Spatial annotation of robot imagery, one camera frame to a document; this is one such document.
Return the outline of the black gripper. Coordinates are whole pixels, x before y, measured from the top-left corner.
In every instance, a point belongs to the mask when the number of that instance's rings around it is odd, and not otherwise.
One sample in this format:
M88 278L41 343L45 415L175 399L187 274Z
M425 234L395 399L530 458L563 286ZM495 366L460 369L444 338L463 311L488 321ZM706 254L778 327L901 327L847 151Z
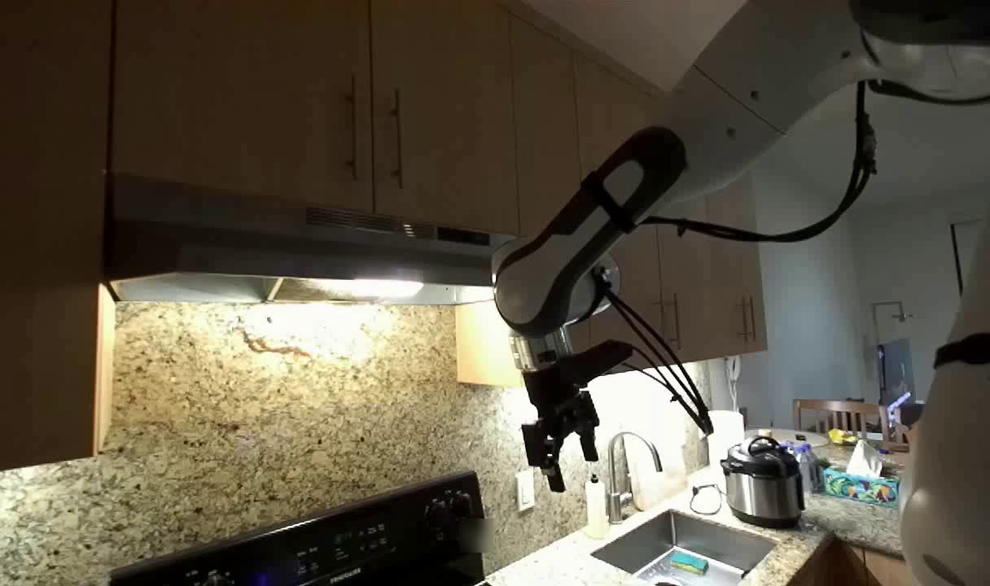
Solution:
M585 385L609 374L627 354L633 350L625 343L599 343L578 354L553 360L550 366L524 374L526 399L538 412L538 420L522 426L524 456L543 471L553 492L563 492L559 448L569 435L578 437L585 463L599 458L599 415Z

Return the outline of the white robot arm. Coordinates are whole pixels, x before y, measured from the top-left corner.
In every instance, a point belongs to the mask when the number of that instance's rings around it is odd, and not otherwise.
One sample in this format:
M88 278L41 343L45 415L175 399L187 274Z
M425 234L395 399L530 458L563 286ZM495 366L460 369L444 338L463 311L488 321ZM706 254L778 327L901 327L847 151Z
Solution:
M575 351L565 329L607 303L591 272L627 233L741 176L840 87L879 83L921 96L943 67L990 83L990 0L744 0L665 97L665 113L498 261L495 303L524 338L538 407L524 426L526 463L558 476L565 439L597 439L585 380L627 350ZM901 557L921 586L990 586L990 210L915 424Z

